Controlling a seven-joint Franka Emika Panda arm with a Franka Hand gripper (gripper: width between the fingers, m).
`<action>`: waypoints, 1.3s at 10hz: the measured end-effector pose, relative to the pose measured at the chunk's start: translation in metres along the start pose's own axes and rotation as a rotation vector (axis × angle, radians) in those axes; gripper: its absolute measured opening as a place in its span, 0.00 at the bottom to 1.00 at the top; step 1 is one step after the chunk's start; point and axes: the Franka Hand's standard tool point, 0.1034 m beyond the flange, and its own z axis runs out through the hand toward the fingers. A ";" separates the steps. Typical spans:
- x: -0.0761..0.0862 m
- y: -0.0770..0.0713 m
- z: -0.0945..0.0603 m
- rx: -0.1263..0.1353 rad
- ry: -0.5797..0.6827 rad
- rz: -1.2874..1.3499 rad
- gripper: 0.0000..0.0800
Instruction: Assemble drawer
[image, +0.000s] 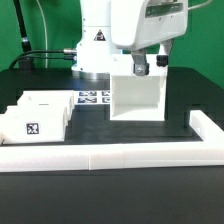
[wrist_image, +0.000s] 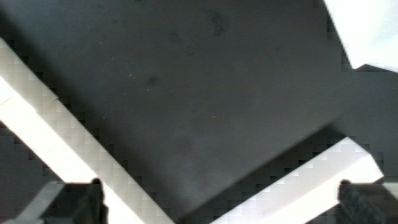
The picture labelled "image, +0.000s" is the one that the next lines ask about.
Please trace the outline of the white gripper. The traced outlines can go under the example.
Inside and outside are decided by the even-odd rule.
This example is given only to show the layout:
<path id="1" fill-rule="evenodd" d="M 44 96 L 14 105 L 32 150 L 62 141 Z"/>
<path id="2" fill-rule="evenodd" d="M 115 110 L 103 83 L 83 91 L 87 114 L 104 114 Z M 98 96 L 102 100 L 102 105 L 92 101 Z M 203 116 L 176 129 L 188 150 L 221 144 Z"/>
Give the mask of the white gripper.
<path id="1" fill-rule="evenodd" d="M 112 42 L 117 48 L 135 50 L 131 56 L 137 76 L 149 74 L 146 50 L 141 48 L 160 43 L 156 64 L 166 67 L 172 38 L 186 32 L 187 22 L 188 0 L 111 0 Z"/>

